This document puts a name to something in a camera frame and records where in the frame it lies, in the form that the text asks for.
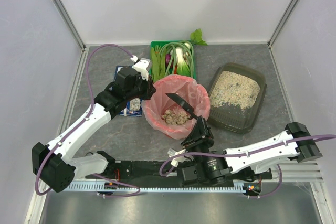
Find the black litter scoop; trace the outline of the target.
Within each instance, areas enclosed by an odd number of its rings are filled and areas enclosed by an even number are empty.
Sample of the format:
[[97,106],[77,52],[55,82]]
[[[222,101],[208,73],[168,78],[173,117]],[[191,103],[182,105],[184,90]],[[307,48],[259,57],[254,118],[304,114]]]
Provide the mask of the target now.
[[190,119],[198,119],[198,116],[194,113],[194,108],[186,102],[183,98],[181,98],[176,93],[166,93],[171,100],[173,100],[177,105],[179,105],[185,112],[190,115]]

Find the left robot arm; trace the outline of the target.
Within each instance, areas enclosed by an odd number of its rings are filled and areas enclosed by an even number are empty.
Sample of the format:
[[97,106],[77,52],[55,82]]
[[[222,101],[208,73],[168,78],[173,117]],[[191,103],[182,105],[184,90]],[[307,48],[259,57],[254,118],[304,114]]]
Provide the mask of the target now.
[[32,167],[36,180],[61,192],[79,177],[101,174],[112,162],[105,152],[74,158],[77,150],[102,126],[110,122],[135,98],[151,99],[156,92],[147,69],[124,67],[114,81],[97,94],[93,104],[68,129],[48,144],[38,142],[32,148]]

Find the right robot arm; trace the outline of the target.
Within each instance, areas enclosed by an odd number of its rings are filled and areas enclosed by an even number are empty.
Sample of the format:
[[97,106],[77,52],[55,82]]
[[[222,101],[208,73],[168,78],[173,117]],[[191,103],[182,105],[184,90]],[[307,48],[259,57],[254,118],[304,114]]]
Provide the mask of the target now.
[[304,124],[291,122],[285,129],[255,144],[212,152],[213,135],[208,127],[193,131],[182,142],[187,164],[177,170],[183,186],[220,185],[229,179],[254,181],[271,166],[286,160],[313,161],[322,153]]

